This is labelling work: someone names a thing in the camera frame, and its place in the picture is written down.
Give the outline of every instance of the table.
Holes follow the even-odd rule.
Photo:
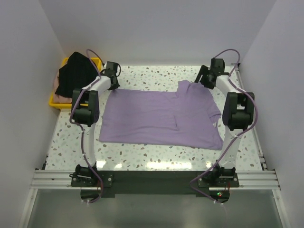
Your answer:
[[[120,88],[145,91],[176,91],[178,81],[193,82],[200,66],[122,66],[118,77]],[[237,74],[232,80],[239,85]],[[223,110],[225,96],[217,89],[210,90],[220,111]],[[97,167],[102,170],[123,171],[201,171],[209,168],[219,157],[220,151],[198,149],[186,146],[166,146],[147,144],[125,144],[100,142],[98,140],[102,124],[102,114],[110,91],[99,97],[100,114],[95,128],[95,156]],[[80,149],[80,128],[70,124],[71,110],[61,110],[48,150],[46,170],[74,170],[82,159]],[[224,139],[225,126],[218,122],[220,136]],[[259,147],[252,131],[246,133],[237,153],[236,169],[239,171],[262,170]]]

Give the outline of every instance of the purple cable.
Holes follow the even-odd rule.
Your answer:
[[[97,54],[96,54],[94,51],[92,51],[91,49],[87,49],[87,50],[86,50],[86,55],[87,55],[87,57],[88,57],[89,60],[91,61],[92,65],[95,67],[96,71],[98,72],[98,76],[100,77],[100,72],[99,72],[97,66],[96,66],[96,65],[94,64],[94,62],[91,60],[90,55],[89,55],[89,53],[88,53],[89,51],[93,52],[95,55],[97,55]],[[94,82],[91,84],[90,87],[92,87],[93,85],[95,85],[97,82],[98,82],[98,80],[94,81]],[[79,124],[79,123],[76,123],[76,122],[73,122],[73,121],[72,121],[72,117],[73,117],[73,115],[74,115],[74,112],[75,112],[75,110],[76,110],[76,107],[79,105],[79,102],[80,102],[80,99],[81,99],[82,95],[83,95],[84,92],[87,91],[88,89],[89,89],[89,88],[83,89],[83,90],[80,92],[79,97],[77,98],[77,100],[76,100],[76,102],[75,102],[74,108],[73,108],[72,111],[71,111],[70,123],[71,123],[71,124],[75,124],[75,125],[77,125],[77,126],[79,126],[79,127],[81,128],[81,131],[82,131],[82,133],[81,133],[81,153],[82,153],[82,155],[83,155],[83,157],[84,157],[84,160],[85,160],[85,162],[87,163],[89,169],[92,171],[92,173],[93,173],[93,174],[98,178],[98,180],[100,181],[100,187],[101,187],[101,188],[100,188],[100,191],[101,191],[100,194],[98,195],[98,197],[97,197],[96,199],[90,200],[90,201],[88,202],[88,203],[94,203],[94,202],[98,201],[98,200],[101,198],[102,194],[103,194],[103,190],[104,190],[103,180],[102,180],[102,179],[100,178],[100,176],[95,172],[95,170],[93,169],[93,167],[91,166],[91,164],[89,163],[89,161],[88,161],[87,158],[86,158],[86,153],[85,153],[85,150],[84,150],[84,135],[85,135],[85,130],[84,130],[83,126],[82,126],[81,124]]]
[[[213,199],[210,195],[208,195],[208,194],[206,194],[206,193],[200,191],[199,189],[197,189],[197,188],[191,186],[191,184],[193,184],[193,183],[194,183],[195,181],[197,181],[199,178],[202,178],[202,177],[203,177],[204,175],[206,175],[210,170],[212,170],[212,169],[220,162],[220,160],[225,156],[225,154],[227,153],[227,151],[228,151],[228,149],[230,148],[230,146],[234,143],[234,141],[235,141],[239,136],[245,134],[246,132],[248,132],[248,131],[250,131],[252,128],[254,128],[254,126],[255,126],[256,123],[257,123],[257,118],[258,118],[257,106],[256,106],[256,103],[255,103],[255,101],[253,100],[253,98],[252,98],[246,91],[244,91],[244,90],[238,88],[238,87],[231,81],[231,79],[230,79],[230,77],[231,77],[233,71],[237,68],[238,63],[239,63],[239,61],[240,61],[240,53],[239,53],[237,50],[235,50],[235,49],[227,49],[227,50],[222,51],[222,52],[219,53],[218,55],[216,55],[214,58],[218,57],[219,55],[221,55],[222,53],[224,53],[224,52],[226,52],[226,51],[235,51],[235,52],[237,53],[237,55],[238,55],[238,60],[237,60],[236,64],[234,65],[234,67],[232,68],[232,70],[231,70],[230,73],[229,73],[229,80],[228,80],[228,81],[230,82],[230,84],[231,84],[236,90],[242,92],[243,94],[245,94],[245,95],[251,100],[252,104],[254,105],[255,111],[256,111],[256,117],[255,117],[255,120],[254,120],[253,124],[252,124],[248,129],[246,129],[246,130],[242,131],[241,133],[237,134],[237,136],[231,140],[231,142],[229,143],[229,145],[227,146],[227,148],[224,150],[223,154],[218,158],[218,160],[217,160],[209,169],[207,169],[207,170],[204,171],[201,175],[197,176],[196,178],[194,178],[193,180],[190,181],[190,187],[191,187],[193,190],[195,190],[196,192],[198,192],[198,193],[204,195],[205,197],[211,199],[212,201],[214,201],[214,202],[216,202],[216,203],[220,203],[220,202],[217,201],[217,200],[215,200],[215,199]]]

